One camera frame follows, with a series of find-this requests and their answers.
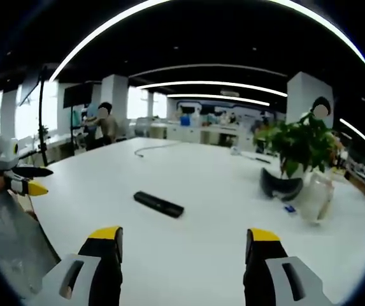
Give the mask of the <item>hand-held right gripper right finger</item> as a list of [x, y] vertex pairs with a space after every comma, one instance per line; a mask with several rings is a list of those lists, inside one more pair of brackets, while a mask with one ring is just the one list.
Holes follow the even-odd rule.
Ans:
[[288, 256], [280, 238], [271, 231], [247, 231], [245, 273], [246, 305], [331, 305], [321, 279], [298, 257]]

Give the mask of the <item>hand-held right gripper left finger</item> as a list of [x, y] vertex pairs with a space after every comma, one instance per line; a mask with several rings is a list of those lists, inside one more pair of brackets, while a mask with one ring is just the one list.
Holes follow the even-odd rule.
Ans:
[[78, 253], [70, 254], [42, 280], [33, 305], [118, 305], [122, 277], [123, 228], [90, 234]]

